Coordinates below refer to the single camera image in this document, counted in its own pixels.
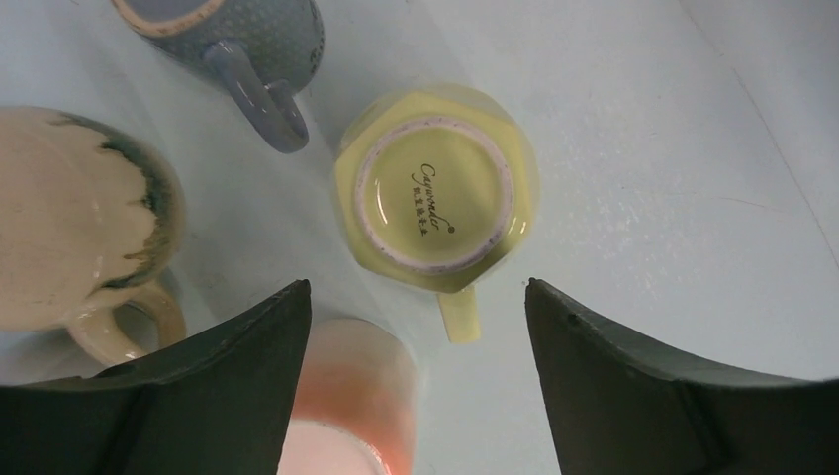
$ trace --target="mug handle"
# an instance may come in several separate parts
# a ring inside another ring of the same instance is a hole
[[[294,103],[291,86],[278,81],[270,85],[269,94],[241,44],[221,40],[204,50],[203,59],[269,145],[280,153],[292,153],[309,143],[309,131]]]
[[[437,304],[440,306],[450,342],[471,343],[481,337],[478,296],[474,286],[455,294],[437,294]]]
[[[157,281],[142,285],[126,305],[132,305],[154,319],[158,347],[164,348],[186,337],[180,307]],[[66,326],[76,343],[105,365],[125,363],[148,354],[120,329],[113,308],[86,310],[69,320]]]

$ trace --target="upside-down mug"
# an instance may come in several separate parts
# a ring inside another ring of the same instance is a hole
[[[317,72],[324,23],[313,0],[112,0],[141,36],[215,77],[268,144],[303,148],[309,132],[294,102]]]
[[[0,331],[66,327],[104,364],[146,354],[117,325],[128,304],[160,346],[185,337],[155,280],[180,242],[177,177],[151,148],[99,122],[0,108]]]
[[[511,116],[460,85],[388,94],[346,131],[334,186],[359,264],[436,293],[449,339],[477,339],[473,284],[529,234],[539,200]]]

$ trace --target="speckled glaze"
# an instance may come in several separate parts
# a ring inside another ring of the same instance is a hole
[[[161,345],[184,337],[155,281],[183,234],[172,169],[153,149],[91,119],[0,108],[0,331],[67,327],[92,356],[142,356],[112,310],[153,317]]]
[[[324,23],[311,0],[207,0],[190,14],[165,22],[141,18],[132,5],[112,0],[131,27],[158,48],[208,76],[208,45],[236,40],[264,84],[287,80],[295,92],[312,80],[324,53]]]

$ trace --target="blue mug handle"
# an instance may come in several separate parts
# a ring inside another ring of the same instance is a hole
[[[244,47],[236,41],[222,40],[210,45],[203,58],[269,145],[280,153],[292,153],[306,146],[309,131],[287,81],[266,87],[253,70]]]

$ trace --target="mug rim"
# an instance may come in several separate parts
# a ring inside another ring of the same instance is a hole
[[[442,260],[426,261],[409,257],[393,247],[387,245],[369,226],[372,221],[367,216],[364,206],[364,190],[367,187],[370,172],[373,164],[381,153],[395,140],[426,129],[447,129],[450,132],[461,134],[474,141],[484,153],[492,160],[496,167],[496,173],[501,182],[502,203],[496,220],[493,223],[492,233],[482,240],[474,249],[464,252],[460,256]],[[410,270],[422,274],[438,275],[459,272],[471,267],[486,257],[502,241],[507,229],[507,223],[513,215],[513,176],[507,164],[505,155],[495,141],[475,125],[466,120],[444,115],[430,115],[417,119],[402,122],[389,130],[381,138],[376,140],[368,150],[364,161],[359,168],[355,190],[353,192],[353,204],[356,219],[360,222],[361,231],[370,239],[376,251],[387,256],[391,261],[407,267]]]
[[[164,22],[149,22],[140,17],[126,0],[111,0],[117,8],[117,13],[137,33],[149,38],[166,38],[179,35],[216,13],[227,0],[207,0],[203,5],[190,13],[174,20]]]

